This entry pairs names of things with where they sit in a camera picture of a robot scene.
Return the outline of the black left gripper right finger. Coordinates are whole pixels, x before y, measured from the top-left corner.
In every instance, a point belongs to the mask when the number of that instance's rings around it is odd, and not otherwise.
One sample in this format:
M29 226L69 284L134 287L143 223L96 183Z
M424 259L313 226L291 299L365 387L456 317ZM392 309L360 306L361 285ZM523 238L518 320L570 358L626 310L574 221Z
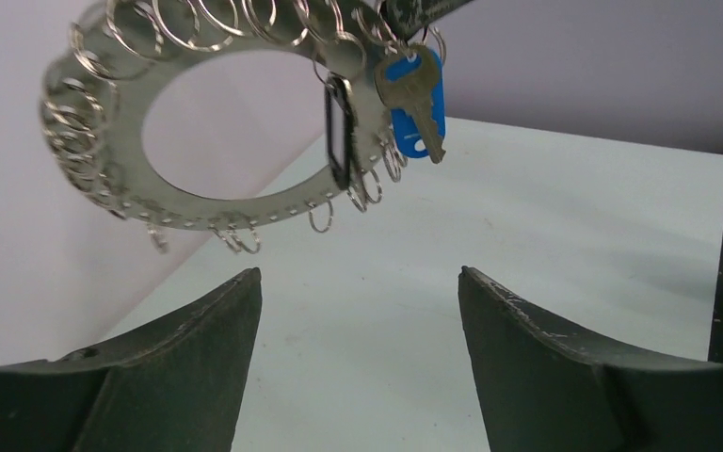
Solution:
M492 451L723 451L723 363L626 344L474 267L458 303Z

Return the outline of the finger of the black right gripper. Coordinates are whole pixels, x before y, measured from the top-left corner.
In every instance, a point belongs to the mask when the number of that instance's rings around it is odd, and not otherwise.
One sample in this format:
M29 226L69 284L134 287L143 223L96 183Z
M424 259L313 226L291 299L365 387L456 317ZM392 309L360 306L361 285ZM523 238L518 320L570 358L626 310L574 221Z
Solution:
M383 18L400 40L463 8L472 0L388 0L383 2Z

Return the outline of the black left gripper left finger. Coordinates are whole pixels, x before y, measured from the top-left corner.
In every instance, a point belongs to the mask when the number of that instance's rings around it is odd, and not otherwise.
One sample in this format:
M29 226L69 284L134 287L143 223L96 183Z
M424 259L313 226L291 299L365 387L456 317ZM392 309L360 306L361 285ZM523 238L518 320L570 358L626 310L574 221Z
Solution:
M0 366L0 451L228 451L262 311L248 268L56 361Z

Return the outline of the black key tag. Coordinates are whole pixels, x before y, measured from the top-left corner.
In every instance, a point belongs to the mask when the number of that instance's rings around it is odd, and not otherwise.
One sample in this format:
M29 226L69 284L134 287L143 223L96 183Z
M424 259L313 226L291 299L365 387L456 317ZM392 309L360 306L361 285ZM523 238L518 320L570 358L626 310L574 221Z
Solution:
M350 103L350 85L342 76L331 73L324 89L326 149L334 183L349 188L356 115Z

